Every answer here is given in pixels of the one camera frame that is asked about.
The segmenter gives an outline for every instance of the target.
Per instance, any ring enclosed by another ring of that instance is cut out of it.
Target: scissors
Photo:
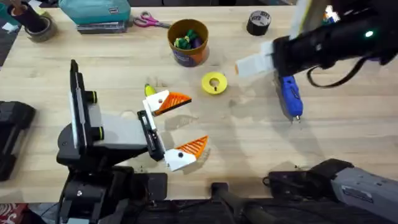
[[[135,17],[134,24],[139,27],[157,26],[157,27],[163,27],[163,28],[167,28],[167,29],[171,26],[170,24],[159,22],[157,19],[153,18],[152,15],[148,11],[142,12],[140,17]]]

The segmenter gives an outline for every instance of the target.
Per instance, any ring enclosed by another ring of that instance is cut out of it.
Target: orange cup
[[[200,47],[190,50],[180,49],[174,47],[174,41],[176,38],[184,37],[188,30],[194,30],[203,43]],[[173,23],[167,32],[167,38],[169,39],[170,48],[173,51],[174,59],[182,66],[194,67],[202,63],[206,57],[206,46],[208,41],[209,32],[207,27],[194,19],[182,19]]]

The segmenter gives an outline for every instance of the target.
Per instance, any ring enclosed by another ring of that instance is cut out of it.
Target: orange triangular pad
[[[205,150],[208,138],[208,136],[205,136],[192,142],[186,143],[182,146],[176,147],[175,149],[181,150],[189,154],[193,154],[198,159],[203,150]]]
[[[168,111],[175,109],[179,106],[190,103],[191,101],[192,101],[192,98],[190,98],[187,95],[184,95],[181,93],[170,92],[169,95],[167,96],[166,100],[160,106],[160,108],[157,111],[155,111],[155,115],[160,115],[162,113],[168,112]]]

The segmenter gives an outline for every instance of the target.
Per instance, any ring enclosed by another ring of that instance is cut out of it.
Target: yellow object
[[[100,140],[104,139],[104,136],[102,135],[102,128],[101,127],[99,127],[99,139]]]
[[[93,91],[93,103],[97,103],[97,92]]]
[[[209,72],[201,79],[201,87],[209,94],[220,94],[224,92],[228,81],[225,76],[220,72]]]
[[[144,91],[145,91],[145,96],[151,96],[156,93],[156,90],[150,84],[145,84]]]
[[[47,16],[50,17],[50,14],[42,9],[41,7],[33,7],[33,10],[39,15],[39,16]]]

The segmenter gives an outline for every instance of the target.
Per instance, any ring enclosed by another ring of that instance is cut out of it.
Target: light wood tabletop
[[[238,59],[260,51],[260,43],[287,35],[294,8],[162,7],[148,10],[162,22],[192,18],[209,30],[208,59],[194,68],[180,66],[160,27],[132,27],[127,34],[81,35],[59,9],[48,9],[58,34],[35,44],[22,30],[0,71],[0,100],[21,101],[37,109],[26,133],[12,179],[0,183],[0,203],[55,202],[68,174],[55,160],[60,131],[70,120],[70,60],[80,66],[86,89],[96,90],[103,113],[136,119],[143,109],[144,84],[192,97],[192,102],[155,122],[169,148],[209,135],[204,155],[183,170],[170,172],[164,162],[143,154],[124,162],[138,172],[166,172],[168,198],[207,198],[212,182],[225,181],[242,197],[268,197],[262,178],[271,170],[308,169],[337,158],[398,179],[398,68],[368,62],[347,84],[329,90],[312,87],[304,73],[296,80],[304,103],[301,123],[282,113],[272,75],[239,78]],[[266,35],[246,31],[249,14],[265,10],[272,22]],[[315,71],[315,79],[334,82],[355,60]],[[222,72],[227,90],[208,95],[205,73]]]

